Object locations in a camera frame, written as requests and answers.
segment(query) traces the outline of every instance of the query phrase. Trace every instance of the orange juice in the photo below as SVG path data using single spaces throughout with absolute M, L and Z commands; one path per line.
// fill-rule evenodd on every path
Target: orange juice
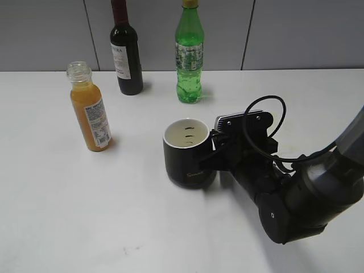
M 111 133 L 99 88 L 92 83 L 91 69 L 83 61 L 70 63 L 71 101 L 87 148 L 99 152 L 111 144 Z

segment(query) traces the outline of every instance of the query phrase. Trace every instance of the bottle label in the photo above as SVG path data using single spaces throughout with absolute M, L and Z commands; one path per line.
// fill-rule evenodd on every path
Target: bottle label
M 185 47 L 176 43 L 176 66 L 178 69 L 195 71 L 202 68 L 204 59 L 204 44 Z
M 114 64 L 116 74 L 119 78 L 130 80 L 129 61 L 127 58 L 126 47 L 119 47 L 111 44 L 111 49 L 114 55 Z
M 110 142 L 111 133 L 102 99 L 93 105 L 86 106 L 85 112 L 95 145 L 104 148 Z

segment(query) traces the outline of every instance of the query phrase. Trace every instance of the wine label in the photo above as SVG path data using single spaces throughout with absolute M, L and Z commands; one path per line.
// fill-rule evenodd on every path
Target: wine label
M 126 47 L 119 47 L 117 45 L 111 44 L 111 50 L 113 51 L 114 55 L 116 74 L 119 78 L 123 78 L 124 80 L 130 80 L 131 77 Z

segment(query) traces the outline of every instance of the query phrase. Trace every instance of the black mug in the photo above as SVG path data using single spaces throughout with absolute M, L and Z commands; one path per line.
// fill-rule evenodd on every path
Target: black mug
M 180 119 L 169 125 L 163 135 L 164 160 L 169 179 L 187 189 L 206 188 L 216 171 L 201 169 L 199 160 L 213 151 L 209 127 L 198 119 Z

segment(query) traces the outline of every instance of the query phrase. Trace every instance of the gray wall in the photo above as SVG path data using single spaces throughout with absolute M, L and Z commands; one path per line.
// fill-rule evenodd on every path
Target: gray wall
M 255 0 L 251 17 L 253 1 L 200 0 L 205 70 L 364 67 L 363 0 Z M 143 70 L 175 70 L 181 0 L 128 10 Z M 112 27 L 110 0 L 1 0 L 0 71 L 113 70 Z
M 113 15 L 109 1 L 85 0 L 101 70 L 113 70 L 109 34 Z M 253 0 L 200 0 L 205 31 L 204 69 L 239 70 Z M 143 70 L 175 70 L 175 31 L 181 0 L 129 0 L 130 24 L 139 38 Z
M 1 0 L 0 71 L 98 69 L 82 0 Z
M 363 0 L 257 0 L 243 69 L 363 68 Z

